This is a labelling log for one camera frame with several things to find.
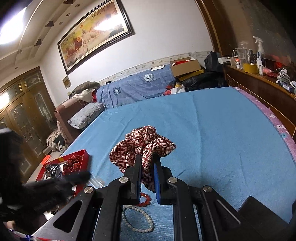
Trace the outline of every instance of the sofa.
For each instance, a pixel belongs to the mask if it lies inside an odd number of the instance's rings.
[[[60,104],[54,112],[55,117],[60,122],[65,138],[72,143],[81,133],[82,129],[75,129],[68,124],[68,120],[74,116],[79,110],[85,107],[88,102],[71,98]]]

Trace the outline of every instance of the blue blanket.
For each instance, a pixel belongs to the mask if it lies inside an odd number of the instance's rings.
[[[122,176],[109,161],[111,149],[132,129],[152,125],[177,148],[161,158],[163,166],[188,185],[211,185],[236,210],[254,196],[289,222],[296,199],[296,168],[282,137],[266,116],[231,87],[161,96],[105,110],[66,150],[86,149],[89,170],[108,185]],[[155,230],[142,234],[122,225],[121,240],[173,240],[171,206],[159,206],[155,194],[143,208]],[[136,228],[143,216],[127,211]]]
[[[106,109],[110,109],[158,97],[174,79],[169,65],[154,71],[146,70],[101,86],[96,93],[97,102],[105,104]]]

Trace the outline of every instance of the small wall picture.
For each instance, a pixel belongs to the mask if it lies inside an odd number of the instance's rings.
[[[68,89],[72,84],[69,80],[69,76],[66,76],[64,79],[63,79],[63,83],[64,83],[64,86],[66,87],[66,89]]]
[[[134,32],[121,1],[104,1],[82,17],[59,41],[66,73],[131,34]]]

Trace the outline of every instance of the white bead bracelet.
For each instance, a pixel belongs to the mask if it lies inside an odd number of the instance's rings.
[[[148,221],[148,224],[149,224],[149,228],[147,229],[137,229],[137,228],[134,228],[126,219],[126,216],[125,216],[125,209],[126,208],[130,208],[132,210],[135,210],[135,211],[138,211],[140,212],[141,214],[143,214],[143,216],[147,219]],[[135,231],[135,232],[139,232],[139,233],[148,233],[148,232],[151,232],[153,229],[154,229],[154,224],[151,220],[151,217],[142,209],[140,209],[139,207],[137,206],[132,206],[132,205],[123,205],[123,213],[122,213],[122,221],[124,222],[125,225],[127,225],[131,230]]]

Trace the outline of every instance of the gray pillow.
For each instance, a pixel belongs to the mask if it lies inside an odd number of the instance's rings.
[[[76,129],[82,129],[93,122],[103,110],[102,103],[89,103],[72,116],[68,123]]]

